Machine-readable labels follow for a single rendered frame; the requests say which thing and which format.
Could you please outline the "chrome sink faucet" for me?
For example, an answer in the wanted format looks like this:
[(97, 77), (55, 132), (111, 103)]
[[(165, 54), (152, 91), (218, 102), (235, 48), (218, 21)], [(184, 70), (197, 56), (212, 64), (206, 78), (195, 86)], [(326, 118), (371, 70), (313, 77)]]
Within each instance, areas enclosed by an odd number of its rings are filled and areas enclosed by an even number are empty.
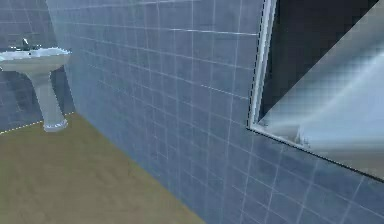
[(30, 50), (37, 50), (40, 48), (41, 48), (40, 44), (32, 45), (28, 42), (26, 38), (22, 39), (22, 44), (20, 46), (10, 46), (10, 49), (16, 50), (16, 51), (30, 51)]

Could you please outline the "white pedestal sink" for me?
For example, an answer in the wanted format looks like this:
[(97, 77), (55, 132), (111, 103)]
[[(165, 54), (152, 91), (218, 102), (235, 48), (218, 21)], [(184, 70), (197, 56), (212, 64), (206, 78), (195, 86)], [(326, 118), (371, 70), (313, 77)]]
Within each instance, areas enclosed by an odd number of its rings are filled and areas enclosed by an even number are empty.
[(67, 64), (72, 52), (59, 47), (0, 52), (0, 69), (24, 74), (31, 81), (46, 132), (65, 129), (64, 118), (51, 82), (51, 73)]

